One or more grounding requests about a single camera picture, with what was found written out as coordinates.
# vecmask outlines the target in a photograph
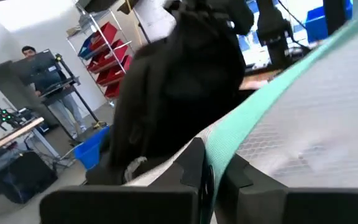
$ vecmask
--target table leg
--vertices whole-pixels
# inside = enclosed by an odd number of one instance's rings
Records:
[[[49,142],[42,136],[39,131],[34,128],[32,132],[35,134],[35,136],[38,138],[39,141],[42,142],[42,144],[48,149],[48,151],[56,158],[60,158],[59,153],[49,144]]]

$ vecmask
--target computer monitor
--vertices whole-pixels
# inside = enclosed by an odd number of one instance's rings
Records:
[[[51,51],[47,49],[35,54],[33,57],[12,63],[11,69],[24,85],[30,85],[34,82],[36,75],[48,75],[50,72],[61,70],[61,67],[56,62]]]

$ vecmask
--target concrete floor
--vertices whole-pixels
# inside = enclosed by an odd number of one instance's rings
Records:
[[[114,115],[114,108],[109,104],[105,104],[95,112],[95,115],[100,121],[105,121],[109,124],[112,122]],[[88,127],[95,123],[91,116],[85,118],[85,123]],[[69,137],[65,134],[62,128],[56,128],[45,135],[47,141],[55,148],[55,150],[62,156],[72,149],[69,143]],[[42,153],[48,154],[46,148],[32,138],[31,143]],[[85,181],[85,168],[82,163],[76,161],[69,168],[63,170],[59,174],[58,180],[52,184],[45,192],[36,195],[26,205],[18,205],[10,202],[5,196],[0,195],[0,224],[36,224],[40,222],[39,217],[39,203],[41,199],[50,192],[69,185],[80,185]]]

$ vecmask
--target metal shelving unit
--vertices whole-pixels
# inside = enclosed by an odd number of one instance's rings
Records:
[[[74,37],[77,37],[79,35],[85,35],[86,37],[89,37],[90,35],[94,34],[95,32],[99,32],[101,35],[101,38],[104,41],[104,44],[102,44],[100,47],[98,47],[97,49],[95,49],[94,51],[90,52],[88,55],[86,55],[85,57],[79,57],[82,64],[84,65],[86,71],[89,73],[89,75],[92,77],[93,81],[95,82],[95,84],[98,86],[100,92],[103,94],[103,96],[105,97],[106,101],[112,106],[114,107],[114,102],[112,101],[113,98],[108,98],[107,96],[105,96],[104,94],[104,89],[106,89],[106,87],[108,85],[111,85],[115,82],[112,83],[104,83],[103,85],[99,85],[96,82],[96,79],[98,77],[98,72],[91,72],[88,70],[88,66],[87,63],[89,63],[88,61],[91,60],[91,58],[93,58],[94,56],[97,56],[98,54],[100,54],[101,52],[103,52],[104,50],[108,49],[109,53],[108,55],[110,57],[114,57],[115,58],[115,62],[117,62],[117,64],[119,65],[119,68],[121,69],[120,72],[123,72],[124,74],[126,74],[126,70],[123,66],[123,64],[121,63],[121,61],[119,60],[119,58],[117,57],[117,55],[115,54],[115,50],[120,49],[122,47],[125,46],[129,46],[129,49],[131,50],[130,55],[132,56],[134,54],[134,50],[131,46],[131,42],[129,41],[124,33],[124,31],[122,30],[116,16],[114,15],[114,13],[108,9],[105,11],[101,11],[101,12],[92,12],[92,13],[87,13],[81,6],[76,5],[77,9],[79,10],[79,12],[81,13],[81,17],[80,17],[80,21],[79,21],[79,25],[76,26],[76,31],[74,31],[71,35],[69,35],[67,37],[67,41],[70,44],[70,46],[72,47],[72,49],[75,51],[75,53],[78,55],[80,50],[77,50],[76,47],[74,46],[72,39]],[[123,44],[115,46],[114,48],[112,47],[112,44],[114,42],[114,40],[112,40],[112,42],[110,43],[108,41],[108,39],[106,38],[106,36],[103,34],[102,30],[101,30],[101,26],[99,25],[99,21],[104,19],[106,16],[111,16],[115,22],[115,24],[113,24],[115,26],[115,28],[117,29],[117,34],[116,35],[121,35],[122,38],[120,38],[121,40],[123,40]]]

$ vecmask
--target blue storage bin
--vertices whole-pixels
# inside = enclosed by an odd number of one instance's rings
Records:
[[[75,147],[74,156],[84,164],[85,169],[90,170],[99,164],[100,142],[108,131],[109,127],[105,127],[97,134]]]
[[[90,49],[91,46],[91,39],[94,36],[95,33],[91,34],[87,39],[85,39],[84,43],[81,46],[80,52],[78,53],[78,56],[85,59],[85,60],[89,60],[91,58],[87,57],[90,55],[90,53],[92,52]]]
[[[350,0],[346,0],[346,19],[352,19],[353,5]],[[305,22],[308,33],[308,42],[324,40],[328,37],[327,23],[324,14],[324,6],[312,9],[308,12]]]

